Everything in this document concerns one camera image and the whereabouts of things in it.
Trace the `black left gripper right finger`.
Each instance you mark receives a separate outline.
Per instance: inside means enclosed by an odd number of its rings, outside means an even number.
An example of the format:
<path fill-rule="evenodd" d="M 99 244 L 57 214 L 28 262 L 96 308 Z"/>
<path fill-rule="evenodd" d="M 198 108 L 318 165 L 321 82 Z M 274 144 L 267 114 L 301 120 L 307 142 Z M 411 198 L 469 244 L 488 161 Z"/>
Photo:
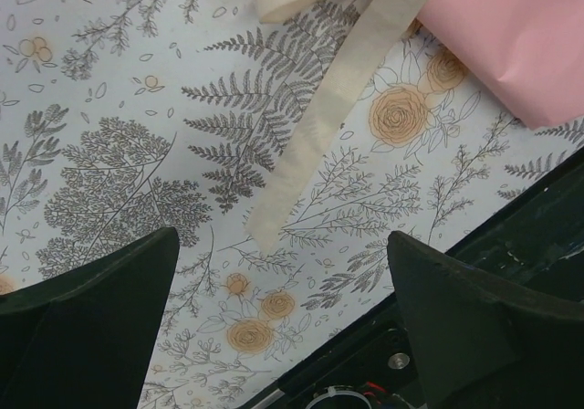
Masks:
<path fill-rule="evenodd" d="M 394 231 L 387 254 L 430 408 L 580 408 L 583 306 Z"/>

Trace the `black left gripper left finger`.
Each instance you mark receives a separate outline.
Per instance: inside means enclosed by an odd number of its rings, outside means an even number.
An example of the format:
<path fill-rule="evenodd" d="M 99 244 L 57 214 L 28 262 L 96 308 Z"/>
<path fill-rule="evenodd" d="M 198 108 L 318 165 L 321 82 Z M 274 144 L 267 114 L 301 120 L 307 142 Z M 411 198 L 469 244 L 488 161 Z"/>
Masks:
<path fill-rule="evenodd" d="M 137 407 L 179 249 L 164 227 L 2 295 L 2 407 Z"/>

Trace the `pink wrapping paper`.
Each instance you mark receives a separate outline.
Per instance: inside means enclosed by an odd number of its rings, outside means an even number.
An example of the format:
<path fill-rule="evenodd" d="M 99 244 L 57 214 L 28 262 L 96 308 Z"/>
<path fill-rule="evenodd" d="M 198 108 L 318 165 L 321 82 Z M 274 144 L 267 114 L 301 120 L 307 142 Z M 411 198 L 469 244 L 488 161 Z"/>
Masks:
<path fill-rule="evenodd" d="M 419 19 L 528 128 L 583 115 L 583 0 L 428 0 Z"/>

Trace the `cream ribbon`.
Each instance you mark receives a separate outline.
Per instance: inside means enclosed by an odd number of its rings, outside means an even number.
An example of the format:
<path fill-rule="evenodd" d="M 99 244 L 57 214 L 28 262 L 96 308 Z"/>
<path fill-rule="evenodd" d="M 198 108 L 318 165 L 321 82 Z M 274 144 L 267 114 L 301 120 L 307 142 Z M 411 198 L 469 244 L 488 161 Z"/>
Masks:
<path fill-rule="evenodd" d="M 264 23 L 283 22 L 317 0 L 253 0 Z M 245 229 L 267 254 L 322 156 L 381 61 L 428 0 L 371 0 L 321 80 L 266 181 Z"/>

